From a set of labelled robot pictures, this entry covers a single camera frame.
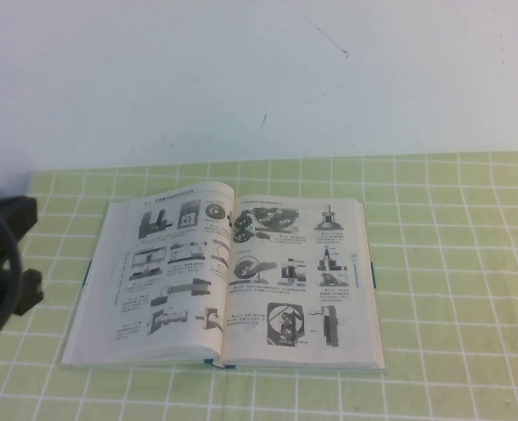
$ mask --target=book page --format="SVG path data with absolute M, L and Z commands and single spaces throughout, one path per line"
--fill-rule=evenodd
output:
M 245 196 L 235 215 L 223 362 L 373 364 L 361 203 Z
M 112 275 L 88 277 L 87 311 L 96 309 L 82 360 L 187 359 L 191 346 L 220 353 L 233 204 L 218 182 L 130 202 L 127 223 L 110 228 L 124 233 Z

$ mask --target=white grid line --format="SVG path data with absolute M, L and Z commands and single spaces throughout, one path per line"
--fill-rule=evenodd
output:
M 173 388 L 173 378 L 174 378 L 174 373 L 176 371 L 176 368 L 175 366 L 172 366 L 171 367 L 171 377 L 169 377 L 169 387 L 167 389 L 167 394 L 165 396 L 165 402 L 163 403 L 163 419 L 162 421 L 167 421 L 167 408 L 169 407 L 169 405 L 171 404 L 169 402 L 170 398 L 171 398 L 171 389 Z
M 383 382 L 381 383 L 381 388 L 382 388 L 382 393 L 384 396 L 385 387 L 383 385 Z M 344 420 L 344 417 L 343 417 L 343 378 L 342 378 L 342 375 L 340 374 L 340 371 L 338 372 L 338 412 L 339 412 L 340 421 L 343 421 Z
M 134 369 L 131 368 L 130 372 L 128 373 L 128 380 L 126 381 L 126 389 L 124 390 L 124 396 L 122 399 L 122 403 L 120 405 L 120 414 L 118 416 L 118 420 L 122 421 L 122 418 L 124 417 L 124 410 L 126 409 L 126 402 L 128 399 L 128 392 L 130 392 L 130 386 L 132 384 L 132 377 L 134 375 Z
M 424 171 L 425 171 L 425 175 L 426 175 L 426 181 L 428 182 L 428 180 L 429 180 L 428 161 L 424 162 Z M 429 192 L 429 187 L 427 189 L 428 189 L 428 193 L 429 193 L 430 212 L 432 214 L 432 219 L 433 219 L 434 224 L 435 224 L 436 223 L 436 212 L 434 211 L 434 205 L 433 205 L 433 202 L 432 202 L 432 195 Z M 435 231 L 436 231 L 436 235 L 437 235 L 438 248 L 440 250 L 440 258 L 442 259 L 443 267 L 447 268 L 447 264 L 446 264 L 446 261 L 445 261 L 445 256 L 443 255 L 443 249 L 442 249 L 442 235 L 440 233 L 440 230 L 437 228 L 437 226 L 435 227 Z M 453 320 L 454 320 L 454 323 L 455 323 L 455 326 L 456 326 L 456 330 L 457 330 L 457 333 L 458 333 L 459 345 L 461 346 L 461 354 L 462 354 L 462 358 L 463 358 L 463 366 L 464 366 L 464 369 L 465 369 L 465 375 L 467 377 L 467 381 L 469 382 L 469 393 L 471 395 L 472 410 L 473 410 L 473 414 L 474 414 L 475 418 L 479 419 L 479 408 L 477 407 L 477 403 L 475 401 L 475 394 L 474 394 L 473 389 L 472 389 L 471 374 L 469 373 L 469 365 L 467 364 L 467 356 L 465 355 L 465 345 L 463 343 L 463 336 L 461 335 L 461 329 L 459 328 L 458 311 L 457 311 L 457 308 L 456 308 L 456 305 L 455 305 L 456 304 L 455 300 L 453 299 L 453 292 L 451 290 L 450 277 L 449 277 L 449 274 L 447 273 L 447 271 L 445 272 L 445 283 L 446 283 L 446 285 L 448 287 L 448 293 L 449 293 L 449 298 L 450 298 L 450 302 L 451 302 L 451 309 L 452 309 L 452 314 L 453 314 Z
M 394 347 L 388 347 L 386 348 L 386 353 L 416 353 L 416 354 L 419 354 L 421 352 L 420 349 L 405 349 L 405 348 L 394 348 Z M 442 350 L 437 350 L 437 351 L 434 351 L 434 350 L 422 350 L 422 353 L 425 353 L 425 354 L 430 354 L 430 355 L 440 355 L 440 356 L 446 356 L 446 355 L 451 355 L 451 356 L 462 356 L 462 353 L 460 351 L 442 351 Z M 518 359 L 518 353 L 514 354 L 514 353 L 508 353 L 508 354 L 504 354 L 504 353 L 472 353 L 472 352 L 465 352 L 465 355 L 467 356 L 470 356 L 470 357 L 494 357 L 494 358 L 505 358 L 505 356 L 509 357 L 509 358 L 514 358 L 514 359 Z M 0 366 L 9 366 L 10 363 L 8 361 L 0 361 Z M 21 366 L 21 367 L 41 367 L 41 368 L 49 368 L 51 367 L 52 365 L 51 364 L 48 364 L 48 363 L 26 363 L 26 362 L 18 362 L 15 364 L 16 366 Z M 143 368 L 143 367 L 136 367 L 136 370 L 146 370 L 146 371 L 154 371 L 154 372 L 161 372 L 161 373 L 171 373 L 171 369 L 164 369 L 164 368 L 159 368 L 159 367 L 146 367 L 146 368 Z M 331 382 L 336 382 L 338 383 L 338 374 L 337 376 L 327 376 L 327 375 L 322 375 L 323 373 L 323 370 L 314 370 L 314 371 L 319 371 L 319 375 L 308 375 L 308 374 L 305 374 L 305 375 L 300 375 L 300 379 L 304 379 L 304 380 L 324 380 L 324 381 L 331 381 Z M 209 375 L 210 374 L 210 371 L 209 370 L 183 370 L 183 369 L 175 369 L 175 372 L 177 374 L 202 374 L 202 375 Z M 354 372 L 350 372 L 347 374 L 349 375 L 354 375 Z M 340 378 L 340 382 L 370 382 L 370 383 L 377 383 L 377 384 L 380 384 L 382 382 L 381 380 L 381 376 L 380 374 L 377 374 L 377 373 L 372 373 L 374 375 L 373 378 L 370 378 L 370 377 L 367 377 L 367 376 L 364 376 L 364 375 L 360 375 L 360 377 L 346 377 L 346 376 L 342 376 L 341 375 L 341 378 Z M 250 373 L 250 372 L 237 372 L 237 371 L 232 371 L 230 372 L 228 375 L 231 375 L 231 376 L 243 376 L 243 377 L 253 377 L 254 378 L 254 375 L 253 373 Z M 282 379 L 287 379 L 288 377 L 290 378 L 294 378 L 293 375 L 291 374 L 280 374 L 280 373 L 269 373 L 269 372 L 265 372 L 265 373 L 257 373 L 257 378 L 259 377 L 277 377 L 277 378 L 282 378 Z M 415 384 L 415 385 L 423 385 L 425 384 L 424 381 L 417 381 L 417 380 L 394 380 L 394 379 L 387 379 L 387 378 L 384 378 L 383 382 L 385 384 L 406 384 L 406 385 L 409 385 L 409 384 Z M 428 384 L 430 386 L 451 386 L 451 387 L 455 387 L 455 386 L 467 386 L 468 383 L 452 383 L 452 382 L 428 382 Z M 479 388 L 479 389 L 517 389 L 518 390 L 518 385 L 516 385 L 515 387 L 514 386 L 511 386 L 511 385 L 502 385 L 502 384 L 479 384 L 479 383 L 473 383 L 473 387 L 476 389 L 476 388 Z M 75 397 L 73 398 L 74 400 L 81 400 L 80 397 Z M 115 402 L 118 402 L 118 403 L 121 403 L 123 401 L 123 398 L 117 398 L 114 400 Z M 128 403 L 131 403 L 133 402 L 133 400 L 131 399 L 126 399 L 126 401 Z
M 460 161 L 459 161 L 459 156 L 458 156 L 458 176 L 459 176 L 459 179 L 461 179 L 460 178 L 460 176 L 461 176 L 461 165 L 460 165 Z M 463 190 L 461 190 L 461 198 L 463 199 L 464 204 L 466 204 L 465 193 L 463 192 Z M 467 208 L 465 208 L 465 209 L 466 209 L 467 217 L 469 217 L 469 209 L 467 209 Z M 470 227 L 471 227 L 471 233 L 472 233 L 473 240 L 475 242 L 477 242 L 477 234 L 475 233 L 474 227 L 472 225 L 470 225 Z M 480 268 L 484 270 L 485 269 L 485 265 L 483 263 L 483 258 L 480 255 L 480 250 L 479 249 L 477 249 L 477 257 L 479 258 L 479 266 L 480 266 Z M 502 335 L 502 330 L 501 330 L 500 326 L 498 325 L 499 319 L 498 319 L 498 315 L 496 314 L 496 308 L 494 306 L 494 301 L 492 300 L 493 294 L 491 292 L 490 285 L 488 283 L 488 275 L 487 274 L 485 274 L 485 285 L 486 285 L 486 293 L 488 294 L 489 297 L 491 297 L 490 304 L 491 304 L 491 307 L 492 307 L 492 310 L 493 310 L 494 321 L 497 324 L 497 329 L 498 329 L 498 334 L 500 336 L 500 344 L 502 346 L 502 351 L 505 354 L 505 360 L 506 360 L 506 364 L 507 364 L 508 374 L 509 374 L 509 377 L 510 377 L 510 382 L 512 383 L 512 387 L 515 388 L 514 373 L 512 373 L 512 368 L 510 366 L 510 360 L 507 357 L 507 348 L 506 348 L 506 343 L 504 341 L 504 336 Z M 518 394 L 517 394 L 517 392 L 514 391 L 514 395 L 515 395 L 515 400 L 516 400 L 517 406 L 518 406 Z
M 112 184 L 112 195 L 111 195 L 110 200 L 113 199 L 115 193 L 117 192 L 117 178 L 118 178 L 117 176 L 118 176 L 118 168 L 115 171 L 114 181 L 113 181 L 113 184 Z M 75 413 L 75 421 L 79 421 L 80 414 L 82 413 L 83 402 L 85 402 L 85 395 L 87 394 L 87 390 L 89 388 L 89 382 L 91 381 L 92 373 L 93 373 L 93 368 L 90 368 L 88 373 L 87 373 L 87 380 L 85 382 L 85 389 L 83 390 L 82 398 L 80 399 L 80 404 L 77 406 L 77 412 Z
M 395 160 L 393 161 L 393 178 L 394 178 L 394 180 L 397 179 L 397 162 Z M 395 186 L 394 192 L 395 192 L 395 199 L 397 200 L 397 203 L 398 203 L 399 194 L 397 193 L 397 186 Z M 398 215 L 399 215 L 399 224 L 401 225 L 401 213 L 398 212 Z M 401 225 L 401 237 L 402 237 L 403 244 L 405 244 L 405 232 L 402 229 L 402 225 Z M 411 278 L 411 274 L 410 274 L 410 268 L 408 266 L 408 255 L 407 255 L 406 247 L 403 247 L 403 254 L 404 254 L 404 258 L 405 258 L 405 265 L 407 267 L 408 290 L 410 292 L 412 292 L 414 289 L 413 289 L 413 283 L 412 283 L 412 278 Z M 422 349 L 422 337 L 420 334 L 420 327 L 418 325 L 418 316 L 416 315 L 416 302 L 415 302 L 415 298 L 413 296 L 411 296 L 411 302 L 413 305 L 413 310 L 415 312 L 414 316 L 415 316 L 416 340 L 418 341 L 418 347 L 420 349 Z M 420 359 L 421 359 L 421 363 L 422 363 L 422 378 L 424 379 L 424 383 L 425 383 L 424 388 L 426 389 L 426 399 L 428 402 L 429 417 L 430 417 L 430 419 L 435 419 L 434 410 L 432 408 L 432 401 L 430 400 L 430 391 L 429 391 L 429 387 L 428 387 L 428 376 L 426 374 L 426 363 L 424 362 L 424 355 L 422 354 L 422 352 L 420 352 Z
M 21 399 L 38 399 L 37 396 L 33 395 L 16 395 L 16 394 L 8 394 L 8 397 L 14 397 L 14 398 L 21 398 Z M 68 402 L 75 402 L 77 401 L 77 398 L 70 398 L 70 397 L 47 397 L 46 400 L 53 400 L 53 401 L 68 401 Z M 97 399 L 97 398 L 85 398 L 85 402 L 89 403 L 120 403 L 121 401 L 119 399 Z M 159 405 L 159 403 L 154 401 L 129 401 L 129 403 L 137 403 L 137 404 L 146 404 L 146 405 Z M 206 403 L 170 403 L 169 406 L 176 406 L 176 407 L 184 407 L 184 408 L 202 408 L 206 409 L 208 408 L 208 405 Z M 237 406 L 237 405 L 219 405 L 214 404 L 211 405 L 212 409 L 230 409 L 230 410 L 249 410 L 246 406 Z M 287 409 L 287 408 L 268 408 L 268 407 L 259 407 L 258 410 L 264 411 L 264 412 L 283 412 L 283 413 L 294 413 L 294 409 Z M 338 416 L 338 412 L 336 411 L 330 411 L 330 410 L 300 410 L 300 413 L 304 414 L 311 414 L 311 415 L 319 415 L 319 416 Z M 343 415 L 348 417 L 376 417 L 376 418 L 383 418 L 383 415 L 380 413 L 371 414 L 371 413 L 364 413 L 364 412 L 350 412 L 345 411 Z M 417 416 L 417 415 L 392 415 L 393 419 L 416 419 L 416 420 L 428 420 L 427 417 Z M 474 418 L 451 418 L 451 417 L 435 417 L 436 421 L 474 421 Z M 479 421 L 498 421 L 498 420 L 492 420 L 487 418 L 481 418 Z
M 299 388 L 300 388 L 300 376 L 298 374 L 298 371 L 295 370 L 295 393 L 294 393 L 294 399 L 295 399 L 295 414 L 294 414 L 294 421 L 299 421 L 298 420 L 298 417 L 300 416 L 300 392 L 299 392 Z
M 80 193 L 80 199 L 81 199 L 81 197 L 83 196 L 83 193 L 85 192 L 85 186 L 86 186 L 86 184 L 87 184 L 87 176 L 84 174 L 84 175 L 83 175 L 83 181 L 82 181 L 82 192 Z M 75 213 L 77 212 L 77 209 L 78 209 L 78 207 L 79 207 L 79 204 L 80 204 L 80 201 L 79 201 L 79 199 L 78 199 L 77 203 L 75 204 L 73 214 L 75 214 Z M 69 231 L 70 227 L 72 226 L 72 221 L 73 221 L 73 220 L 74 220 L 74 217 L 71 217 L 71 218 L 69 219 L 69 221 L 67 222 L 67 226 L 66 226 L 66 230 L 64 231 L 63 239 L 62 239 L 62 241 L 60 242 L 60 246 L 58 247 L 58 250 L 56 251 L 56 255 L 54 256 L 54 259 L 55 259 L 55 260 L 56 260 L 56 259 L 58 259 L 58 256 L 60 256 L 60 253 L 61 253 L 62 247 L 63 247 L 63 245 L 64 245 L 64 241 L 65 241 L 65 239 L 66 239 L 66 236 L 67 236 L 67 233 L 68 233 L 68 231 Z M 53 270 L 54 270 L 54 268 L 55 268 L 55 267 L 56 267 L 56 265 L 52 265 L 52 266 L 50 267 L 50 270 L 48 271 L 48 275 L 47 275 L 47 277 L 52 276 L 52 273 L 53 273 Z M 78 298 L 79 298 L 79 296 L 80 296 L 80 292 L 81 292 L 80 290 L 78 290 L 78 291 L 76 292 L 76 294 L 75 294 L 75 298 L 74 298 L 74 304 L 76 304 L 76 303 L 77 303 L 77 300 L 78 300 Z M 67 332 L 67 328 L 69 327 L 69 324 L 72 322 L 72 314 L 73 314 L 73 312 L 72 312 L 72 311 L 70 311 L 70 312 L 68 313 L 68 315 L 67 315 L 66 327 L 65 327 L 65 329 L 64 329 L 64 332 Z M 62 336 L 61 336 L 61 338 L 60 338 L 60 341 L 58 342 L 58 348 L 57 348 L 57 351 L 56 351 L 56 353 L 54 353 L 54 357 L 53 357 L 53 360 L 52 360 L 51 367 L 48 369 L 48 373 L 47 373 L 47 375 L 46 375 L 46 379 L 45 379 L 45 384 L 43 385 L 43 387 L 42 387 L 42 391 L 40 392 L 39 401 L 38 401 L 38 403 L 37 403 L 37 407 L 35 408 L 34 415 L 32 416 L 33 421 L 34 421 L 34 420 L 36 420 L 36 419 L 37 419 L 37 417 L 39 416 L 40 405 L 42 404 L 42 400 L 43 400 L 43 398 L 44 398 L 44 396 L 45 396 L 45 394 L 46 394 L 46 389 L 48 388 L 48 383 L 49 383 L 49 381 L 50 381 L 50 376 L 51 376 L 51 374 L 52 374 L 52 372 L 53 372 L 53 368 L 54 368 L 54 366 L 55 366 L 55 364 L 56 364 L 56 359 L 58 358 L 58 355 L 59 355 L 59 352 L 60 352 L 60 348 L 61 348 L 61 346 L 62 346 L 63 342 L 64 342 L 64 335 L 62 334 Z
M 252 371 L 252 389 L 251 389 L 251 419 L 250 421 L 254 421 L 255 419 L 255 393 L 257 391 L 257 369 L 255 368 Z
M 491 181 L 492 181 L 492 184 L 493 184 L 494 197 L 496 197 L 496 201 L 500 205 L 500 199 L 498 198 L 498 193 L 496 192 L 496 187 L 494 185 L 494 171 L 493 171 L 493 164 L 492 164 L 493 156 L 491 154 L 489 154 L 488 156 L 489 156 L 489 158 L 491 160 L 491 165 L 489 167 L 489 171 L 490 171 L 490 178 L 491 178 Z M 500 207 L 500 214 L 502 216 L 502 222 L 504 223 L 504 226 L 507 228 L 507 220 L 506 220 L 506 216 L 504 215 L 504 210 L 503 210 L 502 206 Z M 510 238 L 510 244 L 512 245 L 512 248 L 515 251 L 518 251 L 518 248 L 515 248 L 514 237 L 512 236 L 512 233 L 511 233 L 510 230 L 507 230 L 507 235 Z M 518 253 L 514 253 L 514 255 L 515 255 L 515 262 L 518 265 Z
M 206 414 L 206 421 L 210 421 L 212 416 L 212 404 L 214 403 L 214 380 L 216 379 L 216 369 L 212 370 L 212 379 L 209 385 L 209 398 L 208 398 L 208 413 Z

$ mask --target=open book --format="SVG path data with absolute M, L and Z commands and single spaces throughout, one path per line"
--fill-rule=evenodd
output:
M 220 182 L 112 203 L 62 363 L 384 368 L 364 208 Z

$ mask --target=table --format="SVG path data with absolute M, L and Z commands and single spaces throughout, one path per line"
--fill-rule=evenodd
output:
M 110 200 L 218 180 L 365 202 L 388 370 L 57 367 Z M 518 152 L 37 173 L 46 300 L 0 336 L 0 420 L 518 419 Z

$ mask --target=printed illustration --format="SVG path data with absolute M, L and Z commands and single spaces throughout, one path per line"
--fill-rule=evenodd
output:
M 335 212 L 330 211 L 329 204 L 325 204 L 324 212 L 321 215 L 323 215 L 323 221 L 318 226 L 316 226 L 316 230 L 333 231 L 343 229 L 340 224 L 335 222 Z
M 159 263 L 165 259 L 165 247 L 155 247 L 148 250 L 142 250 L 134 254 L 132 258 L 132 268 L 138 266 L 149 265 L 150 263 Z
M 206 215 L 209 218 L 221 220 L 226 217 L 225 208 L 220 203 L 211 203 L 208 206 L 206 206 L 206 209 L 204 210 L 206 212 Z M 231 210 L 230 214 L 227 215 L 227 220 L 229 222 L 229 225 L 231 226 Z
M 338 319 L 337 309 L 334 305 L 324 305 L 320 310 L 308 311 L 309 315 L 321 315 L 323 317 L 323 335 L 327 345 L 338 346 Z
M 320 287 L 348 287 L 348 282 L 341 281 L 333 274 L 329 274 L 327 272 L 323 272 L 321 274 L 323 277 L 323 281 L 319 283 Z
M 208 329 L 219 329 L 221 332 L 224 331 L 222 328 L 222 320 L 217 314 L 217 309 L 206 307 L 203 314 L 195 315 L 195 319 L 204 321 L 204 326 L 202 328 L 205 331 Z
M 188 311 L 177 311 L 173 313 L 165 313 L 165 310 L 154 312 L 147 321 L 147 335 L 151 335 L 161 326 L 167 326 L 170 323 L 186 322 L 188 320 Z
M 139 224 L 138 239 L 144 239 L 150 234 L 165 231 L 169 226 L 172 226 L 173 223 L 164 219 L 164 216 L 165 209 L 162 209 L 158 212 L 155 222 L 152 222 L 152 213 L 146 212 Z
M 266 343 L 296 346 L 305 335 L 303 308 L 297 304 L 268 303 L 266 307 Z
M 129 278 L 129 281 L 136 281 L 137 279 L 147 278 L 149 276 L 161 275 L 163 270 L 159 266 L 147 265 L 143 270 L 134 272 Z
M 171 255 L 167 264 L 185 260 L 204 260 L 206 242 L 174 243 L 171 246 Z
M 230 285 L 237 285 L 238 283 L 268 283 L 267 280 L 260 277 L 260 272 L 276 269 L 277 267 L 278 265 L 275 261 L 260 262 L 255 257 L 244 256 L 238 260 L 233 269 L 233 273 L 238 278 L 238 281 L 232 281 Z
M 229 266 L 230 248 L 219 239 L 212 240 L 212 259 L 221 261 L 226 267 Z
M 178 292 L 190 291 L 191 296 L 206 296 L 209 294 L 209 286 L 212 284 L 210 281 L 204 281 L 203 279 L 195 278 L 192 283 L 185 283 L 182 285 L 175 285 L 173 287 L 165 287 L 161 290 L 160 295 L 156 296 L 150 301 L 150 305 L 155 307 L 167 303 L 169 297 L 172 294 Z
M 128 278 L 129 281 L 161 275 L 163 270 L 159 263 L 164 259 L 165 247 L 150 248 L 137 252 L 132 257 L 131 268 L 135 269 L 135 272 Z
M 294 226 L 300 213 L 296 209 L 254 208 L 252 214 L 257 220 L 256 231 L 297 232 Z
M 299 216 L 300 213 L 296 209 L 261 207 L 242 210 L 235 220 L 233 241 L 245 243 L 251 237 L 270 239 L 270 236 L 265 232 L 287 234 L 298 232 L 296 222 Z
M 198 225 L 198 213 L 200 212 L 200 199 L 191 200 L 181 205 L 177 229 L 189 228 Z
M 330 258 L 329 248 L 325 247 L 325 255 L 322 260 L 319 261 L 317 270 L 330 271 L 330 270 L 348 270 L 346 266 L 338 266 L 336 260 Z
M 305 262 L 303 260 L 288 259 L 287 263 L 282 266 L 282 278 L 287 279 L 286 282 L 278 282 L 279 285 L 292 286 L 305 282 Z
M 252 218 L 250 210 L 242 210 L 241 214 L 233 224 L 233 241 L 236 243 L 245 243 L 252 237 L 257 239 L 270 239 L 270 235 L 264 232 L 254 232 L 252 229 Z

